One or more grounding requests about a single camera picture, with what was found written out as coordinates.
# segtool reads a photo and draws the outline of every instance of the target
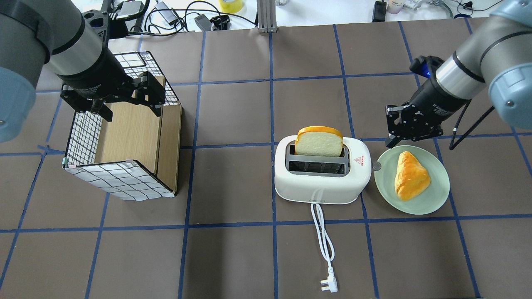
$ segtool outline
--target light blue cap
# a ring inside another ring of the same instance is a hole
[[[491,14],[532,27],[532,0],[503,1]]]
[[[0,142],[15,138],[35,103],[35,88],[23,76],[0,67]]]
[[[498,74],[489,85],[489,98],[509,125],[532,129],[532,62]]]

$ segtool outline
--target white power cord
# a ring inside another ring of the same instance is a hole
[[[314,225],[316,226],[316,233],[318,234],[318,242],[320,243],[321,255],[327,261],[328,265],[328,276],[327,279],[322,280],[321,284],[325,285],[321,287],[321,290],[329,290],[331,293],[336,293],[338,291],[338,285],[336,284],[336,277],[334,276],[333,266],[331,262],[334,260],[334,247],[329,235],[325,231],[325,219],[323,218],[323,210],[321,206],[317,203],[312,203],[310,205],[310,210],[312,212],[312,219],[314,219]]]

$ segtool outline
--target yellow object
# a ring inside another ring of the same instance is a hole
[[[244,3],[242,3],[242,0],[220,0],[220,6],[224,13],[236,13],[242,9]]]
[[[329,127],[306,127],[297,133],[297,155],[339,157],[342,153],[342,133]]]
[[[395,192],[402,201],[408,201],[430,185],[429,172],[410,152],[402,152],[397,162]]]

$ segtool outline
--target wooden board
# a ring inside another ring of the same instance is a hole
[[[164,85],[164,77],[157,80]],[[149,107],[130,103],[109,104],[113,121],[102,121],[96,163],[137,160],[157,173],[161,118]]]
[[[177,190],[180,135],[181,105],[164,106],[157,177],[174,191]]]

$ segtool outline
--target green plate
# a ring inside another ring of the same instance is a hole
[[[420,195],[409,201],[402,201],[395,193],[395,175],[399,155],[411,152],[430,175],[430,185]],[[408,214],[425,215],[438,210],[449,196],[449,175],[438,158],[422,148],[401,145],[385,151],[377,160],[381,169],[375,171],[375,182],[384,199],[396,209]]]

